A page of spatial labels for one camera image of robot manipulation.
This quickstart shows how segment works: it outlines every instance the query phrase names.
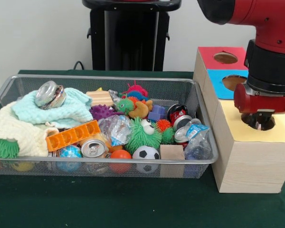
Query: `black cable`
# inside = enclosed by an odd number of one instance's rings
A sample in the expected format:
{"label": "black cable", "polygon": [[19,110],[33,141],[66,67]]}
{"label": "black cable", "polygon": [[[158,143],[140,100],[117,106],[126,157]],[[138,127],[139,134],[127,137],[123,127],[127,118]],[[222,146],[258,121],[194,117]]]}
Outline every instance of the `black cable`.
{"label": "black cable", "polygon": [[77,67],[78,64],[80,64],[82,70],[85,69],[85,68],[84,68],[84,65],[82,64],[82,62],[77,61],[77,62],[75,63],[75,66],[74,66],[73,70],[76,70],[76,67]]}

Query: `green spiky ball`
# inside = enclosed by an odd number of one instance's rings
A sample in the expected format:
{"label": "green spiky ball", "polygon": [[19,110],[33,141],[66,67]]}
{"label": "green spiky ball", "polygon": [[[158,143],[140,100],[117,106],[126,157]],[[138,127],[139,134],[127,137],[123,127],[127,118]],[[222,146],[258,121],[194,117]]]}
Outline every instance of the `green spiky ball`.
{"label": "green spiky ball", "polygon": [[131,127],[131,139],[125,146],[126,150],[132,155],[141,146],[150,146],[158,149],[161,145],[162,134],[160,133],[157,125],[152,123],[155,131],[154,134],[149,135],[144,132],[143,127],[141,126],[141,121],[142,119],[139,117],[132,120],[133,126]]}
{"label": "green spiky ball", "polygon": [[174,143],[174,130],[171,127],[168,127],[163,133],[162,133],[162,139],[161,143],[165,145],[173,144]]}
{"label": "green spiky ball", "polygon": [[119,112],[123,112],[125,115],[128,115],[130,111],[134,110],[134,104],[133,102],[126,98],[126,99],[122,99],[120,102],[117,103],[117,111]]}
{"label": "green spiky ball", "polygon": [[19,153],[17,141],[0,139],[0,158],[16,158]]}

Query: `white wall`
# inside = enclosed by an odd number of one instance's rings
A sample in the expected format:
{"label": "white wall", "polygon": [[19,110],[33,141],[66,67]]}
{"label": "white wall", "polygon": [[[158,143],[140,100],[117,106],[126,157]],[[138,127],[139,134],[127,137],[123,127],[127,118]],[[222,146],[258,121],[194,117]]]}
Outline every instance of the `white wall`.
{"label": "white wall", "polygon": [[[170,13],[164,70],[193,71],[197,46],[247,46],[254,28],[215,25],[197,1]],[[0,85],[20,69],[92,68],[89,9],[81,0],[0,0]]]}

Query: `googly eye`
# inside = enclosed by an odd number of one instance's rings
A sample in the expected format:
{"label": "googly eye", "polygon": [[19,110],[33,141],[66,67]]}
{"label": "googly eye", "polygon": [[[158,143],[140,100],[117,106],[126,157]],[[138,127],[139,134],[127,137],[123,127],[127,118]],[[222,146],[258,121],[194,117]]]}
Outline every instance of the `googly eye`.
{"label": "googly eye", "polygon": [[151,121],[150,120],[142,120],[141,121],[141,126],[145,127],[145,126],[150,126],[151,125]]}
{"label": "googly eye", "polygon": [[148,135],[152,135],[155,132],[155,129],[152,125],[147,125],[143,127],[143,131],[148,134]]}

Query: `yellow ball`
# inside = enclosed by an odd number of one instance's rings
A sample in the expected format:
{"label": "yellow ball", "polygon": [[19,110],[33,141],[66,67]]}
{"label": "yellow ball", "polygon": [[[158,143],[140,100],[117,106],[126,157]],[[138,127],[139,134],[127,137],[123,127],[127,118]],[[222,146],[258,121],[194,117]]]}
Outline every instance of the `yellow ball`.
{"label": "yellow ball", "polygon": [[27,172],[34,168],[34,163],[28,161],[17,161],[10,166],[18,172]]}

